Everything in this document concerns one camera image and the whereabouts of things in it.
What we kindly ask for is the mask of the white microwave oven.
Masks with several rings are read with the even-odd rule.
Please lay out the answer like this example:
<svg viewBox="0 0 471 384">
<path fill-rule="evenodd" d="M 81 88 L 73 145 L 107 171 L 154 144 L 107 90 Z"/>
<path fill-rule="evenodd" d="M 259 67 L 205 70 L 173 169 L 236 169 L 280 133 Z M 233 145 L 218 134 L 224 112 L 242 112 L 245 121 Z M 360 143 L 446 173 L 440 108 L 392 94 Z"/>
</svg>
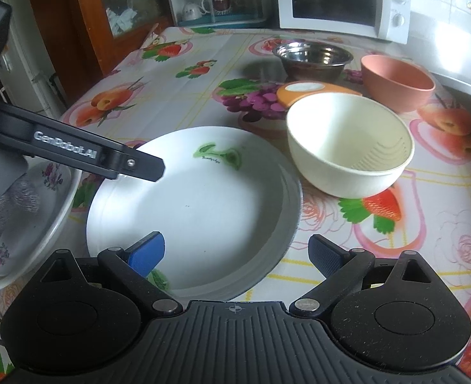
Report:
<svg viewBox="0 0 471 384">
<path fill-rule="evenodd" d="M 406 44 L 411 0 L 277 0 L 282 29 L 330 31 Z"/>
</svg>

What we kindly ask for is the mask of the white plate pink flowers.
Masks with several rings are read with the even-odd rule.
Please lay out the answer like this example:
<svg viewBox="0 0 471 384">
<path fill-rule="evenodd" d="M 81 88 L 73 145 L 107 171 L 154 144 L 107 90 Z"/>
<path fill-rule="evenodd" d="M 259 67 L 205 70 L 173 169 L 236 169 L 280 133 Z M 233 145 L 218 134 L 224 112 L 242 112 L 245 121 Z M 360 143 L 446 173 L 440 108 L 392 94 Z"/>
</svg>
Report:
<svg viewBox="0 0 471 384">
<path fill-rule="evenodd" d="M 0 277 L 10 275 L 33 254 L 68 195 L 70 169 L 47 160 L 30 160 L 27 177 L 40 197 L 36 213 L 15 211 L 0 237 Z"/>
</svg>

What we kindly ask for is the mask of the stainless steel counter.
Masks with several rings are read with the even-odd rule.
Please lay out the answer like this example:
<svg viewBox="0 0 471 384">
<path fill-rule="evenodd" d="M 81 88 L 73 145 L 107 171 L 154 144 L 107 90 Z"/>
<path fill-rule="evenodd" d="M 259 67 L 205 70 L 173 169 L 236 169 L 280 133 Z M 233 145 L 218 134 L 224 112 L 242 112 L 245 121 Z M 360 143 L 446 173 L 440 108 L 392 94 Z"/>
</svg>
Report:
<svg viewBox="0 0 471 384">
<path fill-rule="evenodd" d="M 412 0 L 404 53 L 455 94 L 471 98 L 471 17 L 440 0 Z"/>
</svg>

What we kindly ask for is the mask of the orange round lid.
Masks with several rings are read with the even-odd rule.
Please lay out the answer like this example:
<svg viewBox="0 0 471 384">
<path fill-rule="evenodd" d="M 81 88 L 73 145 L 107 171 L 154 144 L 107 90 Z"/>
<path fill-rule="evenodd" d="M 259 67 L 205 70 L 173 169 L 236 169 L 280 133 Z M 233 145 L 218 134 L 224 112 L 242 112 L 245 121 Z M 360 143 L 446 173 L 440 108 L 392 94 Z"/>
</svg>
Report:
<svg viewBox="0 0 471 384">
<path fill-rule="evenodd" d="M 298 100 L 310 94 L 322 93 L 342 93 L 342 94 L 355 94 L 361 96 L 358 91 L 345 88 L 333 83 L 327 82 L 313 82 L 313 81 L 298 81 L 288 82 L 280 86 L 276 91 L 277 102 L 289 109 Z"/>
</svg>

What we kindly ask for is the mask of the white oval deep dish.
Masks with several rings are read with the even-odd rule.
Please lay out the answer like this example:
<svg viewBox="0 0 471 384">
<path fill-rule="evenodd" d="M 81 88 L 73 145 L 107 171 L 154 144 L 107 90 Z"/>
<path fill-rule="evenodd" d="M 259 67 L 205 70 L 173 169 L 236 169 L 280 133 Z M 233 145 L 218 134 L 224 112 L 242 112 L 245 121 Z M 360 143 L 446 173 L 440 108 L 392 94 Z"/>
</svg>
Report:
<svg viewBox="0 0 471 384">
<path fill-rule="evenodd" d="M 26 176 L 40 198 L 36 213 L 13 212 L 0 237 L 0 290 L 47 257 L 68 218 L 83 172 L 29 158 Z"/>
</svg>

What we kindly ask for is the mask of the white plate green leaf print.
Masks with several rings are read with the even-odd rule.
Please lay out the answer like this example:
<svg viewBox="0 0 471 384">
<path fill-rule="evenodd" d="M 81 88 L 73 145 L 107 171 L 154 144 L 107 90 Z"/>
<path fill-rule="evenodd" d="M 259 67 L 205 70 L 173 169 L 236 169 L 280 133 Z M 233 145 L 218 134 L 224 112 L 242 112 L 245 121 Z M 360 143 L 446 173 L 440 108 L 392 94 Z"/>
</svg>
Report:
<svg viewBox="0 0 471 384">
<path fill-rule="evenodd" d="M 148 279 L 185 303 L 240 296 L 286 254 L 302 190 L 277 148 L 237 128 L 194 127 L 142 151 L 163 159 L 164 175 L 103 181 L 86 225 L 91 256 L 158 231 L 164 254 Z"/>
</svg>

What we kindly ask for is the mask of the pink plastic bowl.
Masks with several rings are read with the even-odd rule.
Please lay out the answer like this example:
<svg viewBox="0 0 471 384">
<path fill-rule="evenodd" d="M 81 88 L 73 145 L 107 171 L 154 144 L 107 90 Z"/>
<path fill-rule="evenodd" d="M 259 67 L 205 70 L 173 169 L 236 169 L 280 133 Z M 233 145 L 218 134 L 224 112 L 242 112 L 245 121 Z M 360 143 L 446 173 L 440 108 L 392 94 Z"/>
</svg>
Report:
<svg viewBox="0 0 471 384">
<path fill-rule="evenodd" d="M 372 99 L 396 114 L 423 107 L 436 88 L 433 78 L 422 68 L 390 56 L 363 56 L 361 73 Z"/>
</svg>

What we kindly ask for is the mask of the fruit print tablecloth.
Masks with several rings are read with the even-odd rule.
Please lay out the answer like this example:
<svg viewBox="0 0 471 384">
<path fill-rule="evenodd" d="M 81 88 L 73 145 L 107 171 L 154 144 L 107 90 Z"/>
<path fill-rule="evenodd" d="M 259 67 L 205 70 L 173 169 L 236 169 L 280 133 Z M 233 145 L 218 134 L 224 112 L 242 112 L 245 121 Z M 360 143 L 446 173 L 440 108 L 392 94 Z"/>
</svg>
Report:
<svg viewBox="0 0 471 384">
<path fill-rule="evenodd" d="M 436 83 L 426 105 L 394 112 L 415 143 L 402 175 L 371 197 L 334 197 L 294 164 L 276 91 L 298 81 L 276 56 L 256 52 L 254 33 L 167 34 L 129 55 L 60 121 L 139 151 L 194 127 L 264 139 L 300 179 L 294 239 L 264 279 L 228 301 L 184 303 L 159 288 L 180 314 L 151 314 L 97 255 L 76 258 L 62 245 L 4 312 L 0 380 L 471 383 L 470 113 Z M 322 315 L 293 315 L 290 304 L 325 280 L 308 256 L 315 234 L 371 252 L 374 267 Z"/>
</svg>

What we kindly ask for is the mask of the brown wooden cabinet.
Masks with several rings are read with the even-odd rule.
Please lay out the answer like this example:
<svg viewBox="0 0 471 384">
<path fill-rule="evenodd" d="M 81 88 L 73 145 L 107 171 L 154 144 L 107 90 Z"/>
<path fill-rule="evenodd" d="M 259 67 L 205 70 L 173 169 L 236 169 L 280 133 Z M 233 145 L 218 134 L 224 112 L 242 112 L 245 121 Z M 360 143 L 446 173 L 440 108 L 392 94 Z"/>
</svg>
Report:
<svg viewBox="0 0 471 384">
<path fill-rule="evenodd" d="M 29 0 L 67 104 L 173 21 L 168 0 Z"/>
</svg>

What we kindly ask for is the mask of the stainless steel bowl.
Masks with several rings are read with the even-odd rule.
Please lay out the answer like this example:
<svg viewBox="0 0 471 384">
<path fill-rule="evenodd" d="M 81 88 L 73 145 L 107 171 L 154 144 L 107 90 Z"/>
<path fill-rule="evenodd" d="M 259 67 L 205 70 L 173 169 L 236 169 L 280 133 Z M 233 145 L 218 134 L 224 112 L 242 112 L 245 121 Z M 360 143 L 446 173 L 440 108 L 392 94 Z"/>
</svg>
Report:
<svg viewBox="0 0 471 384">
<path fill-rule="evenodd" d="M 316 42 L 290 42 L 273 49 L 273 54 L 291 81 L 335 82 L 353 55 L 341 47 Z"/>
</svg>

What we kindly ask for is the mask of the cream plastic bowl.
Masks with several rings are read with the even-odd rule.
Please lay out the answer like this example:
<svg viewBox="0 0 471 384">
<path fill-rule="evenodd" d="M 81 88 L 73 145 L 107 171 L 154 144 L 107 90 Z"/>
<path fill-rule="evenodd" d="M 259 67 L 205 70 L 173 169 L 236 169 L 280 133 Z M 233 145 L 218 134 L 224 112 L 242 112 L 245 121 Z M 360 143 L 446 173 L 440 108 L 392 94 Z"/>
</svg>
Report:
<svg viewBox="0 0 471 384">
<path fill-rule="evenodd" d="M 288 109 L 286 124 L 299 172 L 338 198 L 384 192 L 415 153 L 405 122 L 389 108 L 356 94 L 310 94 Z"/>
</svg>

